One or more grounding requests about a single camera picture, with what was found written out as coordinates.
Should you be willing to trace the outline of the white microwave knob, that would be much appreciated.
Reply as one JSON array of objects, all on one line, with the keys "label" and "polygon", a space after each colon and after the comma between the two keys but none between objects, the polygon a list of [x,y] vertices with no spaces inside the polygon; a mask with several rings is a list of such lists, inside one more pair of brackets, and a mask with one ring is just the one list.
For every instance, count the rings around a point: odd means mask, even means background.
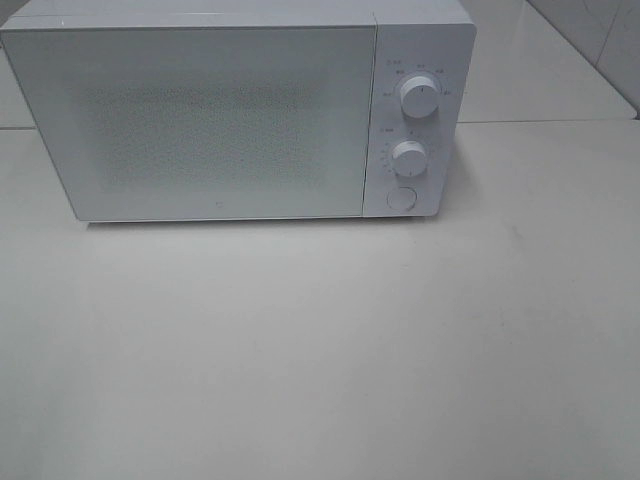
[{"label": "white microwave knob", "polygon": [[440,93],[440,85],[433,75],[413,75],[400,85],[402,112],[413,119],[426,118],[438,109]]},{"label": "white microwave knob", "polygon": [[427,170],[428,157],[421,143],[406,140],[392,149],[391,164],[398,176],[412,178]]}]

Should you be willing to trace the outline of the white microwave door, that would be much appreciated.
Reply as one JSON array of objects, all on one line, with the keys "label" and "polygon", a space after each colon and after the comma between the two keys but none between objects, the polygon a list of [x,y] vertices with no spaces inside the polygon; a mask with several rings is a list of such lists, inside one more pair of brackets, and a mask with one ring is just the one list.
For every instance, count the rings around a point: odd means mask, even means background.
[{"label": "white microwave door", "polygon": [[7,32],[76,217],[362,212],[373,27]]}]

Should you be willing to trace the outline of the white microwave oven body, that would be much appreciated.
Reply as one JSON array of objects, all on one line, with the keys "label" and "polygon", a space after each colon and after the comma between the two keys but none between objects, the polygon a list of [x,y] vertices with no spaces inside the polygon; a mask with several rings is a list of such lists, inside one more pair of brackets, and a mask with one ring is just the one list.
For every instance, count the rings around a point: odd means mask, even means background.
[{"label": "white microwave oven body", "polygon": [[[454,134],[476,38],[457,1],[31,1],[1,28],[21,31],[189,30],[233,28],[373,27],[368,146],[362,212],[350,217],[428,217],[440,206]],[[439,107],[413,119],[401,109],[400,85],[420,73],[441,89]],[[398,176],[391,151],[400,142],[422,144],[427,170]],[[417,193],[409,212],[389,208],[394,188]]]}]

